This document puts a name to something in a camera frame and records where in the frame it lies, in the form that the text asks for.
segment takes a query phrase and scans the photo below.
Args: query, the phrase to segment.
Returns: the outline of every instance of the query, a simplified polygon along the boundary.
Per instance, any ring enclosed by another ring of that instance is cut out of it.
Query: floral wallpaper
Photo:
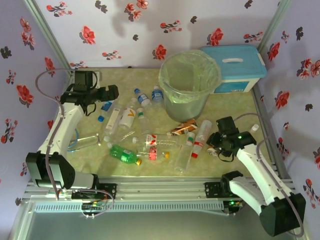
[[[170,55],[206,45],[258,46],[279,4],[279,0],[35,2],[71,67],[82,63],[124,68],[158,68]]]
[[[258,82],[261,105],[276,137],[276,148],[295,188],[306,199],[310,239],[320,228],[320,20],[317,0],[293,1],[262,58],[267,76]]]
[[[23,1],[6,2],[0,22],[10,23],[0,25],[0,239],[6,240],[30,180],[26,156],[45,140],[58,110],[38,93],[35,79],[61,65]],[[64,72],[52,72],[39,86],[59,96],[65,79]]]

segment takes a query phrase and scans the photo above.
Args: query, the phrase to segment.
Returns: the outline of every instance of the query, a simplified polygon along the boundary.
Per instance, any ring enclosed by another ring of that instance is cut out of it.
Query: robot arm
[[[238,171],[224,174],[221,187],[225,193],[233,193],[242,198],[259,215],[265,231],[271,235],[290,231],[300,226],[289,199],[303,221],[306,200],[294,194],[276,175],[266,159],[259,152],[257,142],[249,132],[239,132],[231,116],[216,121],[219,132],[213,133],[208,145],[213,146],[219,155],[237,156],[251,173],[258,188],[250,184]]]
[[[28,153],[26,157],[25,161],[35,185],[52,187],[45,161],[46,154],[48,154],[49,167],[58,188],[97,188],[99,184],[98,176],[76,172],[68,163],[66,160],[68,145],[80,119],[84,114],[88,115],[87,108],[89,105],[96,106],[96,101],[110,101],[118,96],[119,92],[116,85],[108,86],[108,90],[105,87],[95,88],[93,87],[93,72],[75,71],[74,83],[61,96],[60,102],[63,106],[63,112],[59,109],[50,133],[38,151]]]

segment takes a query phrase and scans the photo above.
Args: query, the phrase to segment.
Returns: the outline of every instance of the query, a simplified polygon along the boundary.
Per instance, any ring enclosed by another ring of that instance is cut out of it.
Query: blue plastic box
[[[252,45],[205,46],[201,50],[221,69],[222,83],[214,94],[248,92],[267,75],[264,61]]]

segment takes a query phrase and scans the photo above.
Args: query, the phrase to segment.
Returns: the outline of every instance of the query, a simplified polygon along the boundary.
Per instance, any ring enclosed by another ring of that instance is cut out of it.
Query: box handle
[[[226,58],[223,59],[223,63],[242,63],[244,60],[242,58]]]

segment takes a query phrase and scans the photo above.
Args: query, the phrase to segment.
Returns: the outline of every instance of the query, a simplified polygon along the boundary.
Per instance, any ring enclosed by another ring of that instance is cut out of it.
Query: green plastic bottle
[[[112,145],[110,149],[110,156],[126,164],[137,164],[140,165],[142,160],[136,156],[136,154],[132,151],[129,151],[119,145]]]

